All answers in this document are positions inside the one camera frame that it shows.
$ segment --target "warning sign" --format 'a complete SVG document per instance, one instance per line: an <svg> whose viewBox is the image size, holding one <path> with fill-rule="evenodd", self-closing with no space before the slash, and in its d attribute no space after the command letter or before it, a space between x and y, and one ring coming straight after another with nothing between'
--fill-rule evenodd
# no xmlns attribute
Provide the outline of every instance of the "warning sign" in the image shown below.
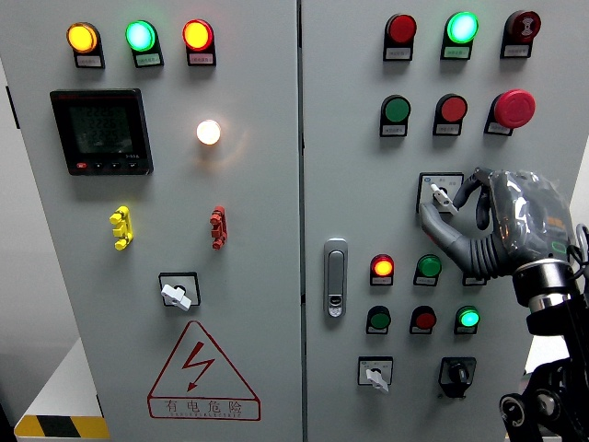
<svg viewBox="0 0 589 442"><path fill-rule="evenodd" d="M196 320L180 335L147 396L155 419L259 421L260 399Z"/></svg>

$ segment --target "yellow terminal connector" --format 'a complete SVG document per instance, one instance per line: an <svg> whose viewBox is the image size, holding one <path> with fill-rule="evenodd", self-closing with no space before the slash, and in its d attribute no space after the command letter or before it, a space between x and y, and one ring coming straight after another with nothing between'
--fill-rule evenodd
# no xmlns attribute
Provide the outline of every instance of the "yellow terminal connector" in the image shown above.
<svg viewBox="0 0 589 442"><path fill-rule="evenodd" d="M112 235L119 240L115 242L116 250L125 250L133 241L133 226L131 225L131 213L129 207L122 205L110 216L110 223L114 225Z"/></svg>

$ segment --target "lightning bolt symbol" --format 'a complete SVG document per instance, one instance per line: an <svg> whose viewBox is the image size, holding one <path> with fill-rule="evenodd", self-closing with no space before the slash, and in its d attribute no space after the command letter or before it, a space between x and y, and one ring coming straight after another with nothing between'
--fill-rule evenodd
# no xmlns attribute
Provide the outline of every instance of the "lightning bolt symbol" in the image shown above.
<svg viewBox="0 0 589 442"><path fill-rule="evenodd" d="M196 388L196 382L202 377L204 372L206 370L208 370L214 362L214 359L207 359L206 361L201 361L201 362L193 362L194 357L196 357L196 355L202 350L203 347L204 347L204 343L201 343L200 341L198 341L196 343L196 345L194 346L194 349L192 350L191 355L188 356L188 359L186 359L186 362L182 366L182 369L185 369L185 368L191 368L193 366L205 365L201 374L196 379L194 379L194 382L190 382L188 384L188 389L186 390L186 392L189 392L189 391L194 390Z"/></svg>

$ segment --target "gray metal panel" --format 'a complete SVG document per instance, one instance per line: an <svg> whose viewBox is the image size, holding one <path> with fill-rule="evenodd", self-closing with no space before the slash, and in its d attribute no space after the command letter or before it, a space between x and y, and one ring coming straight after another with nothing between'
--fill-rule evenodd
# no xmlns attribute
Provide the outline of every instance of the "gray metal panel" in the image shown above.
<svg viewBox="0 0 589 442"><path fill-rule="evenodd" d="M446 20L460 10L479 16L471 60L441 62ZM499 59L505 20L530 8L542 29L529 60ZM501 396L517 390L530 336L526 311L509 278L463 287L444 255L437 287L412 284L417 260L442 253L422 233L415 214L419 173L462 171L477 165L532 169L560 180L572 195L587 139L589 67L586 2L550 1L310 1L303 2L306 195L306 326L308 436L322 440L499 441ZM397 13L417 20L413 61L383 63L383 32ZM534 94L537 112L511 138L483 135L493 99L521 87ZM468 101L462 135L432 137L439 98ZM406 138L379 138L380 106L400 94L411 104ZM474 206L452 224L470 234ZM349 245L347 313L339 320L322 308L323 244ZM395 284L369 286L378 253L395 260ZM473 304L481 323L475 336L455 336L458 308ZM366 335L370 307L389 308L388 336ZM409 335L410 315L433 307L433 334ZM390 394L356 385L357 358L395 358ZM477 369L464 400L438 398L444 356L474 356Z"/></svg>
<svg viewBox="0 0 589 442"><path fill-rule="evenodd" d="M301 440L295 2L6 0L2 11L8 84L113 440ZM215 68L186 65L181 31L197 17L214 29ZM133 66L124 31L136 19L156 27L164 67ZM65 32L80 20L101 34L104 71L75 68ZM151 176L67 173L49 92L109 87L143 92ZM221 125L214 147L194 136L205 119ZM121 204L135 240L117 252L109 216ZM229 234L218 252L216 205ZM164 308L159 273L192 271L202 304ZM260 422L149 417L147 394L189 320L258 395ZM202 383L225 382L214 367Z"/></svg>

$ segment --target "white wall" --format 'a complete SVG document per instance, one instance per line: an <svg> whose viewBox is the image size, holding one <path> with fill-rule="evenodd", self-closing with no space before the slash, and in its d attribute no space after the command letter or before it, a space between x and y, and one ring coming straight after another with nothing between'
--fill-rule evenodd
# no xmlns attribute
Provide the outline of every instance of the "white wall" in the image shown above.
<svg viewBox="0 0 589 442"><path fill-rule="evenodd" d="M0 62L0 403L14 425L78 336Z"/></svg>

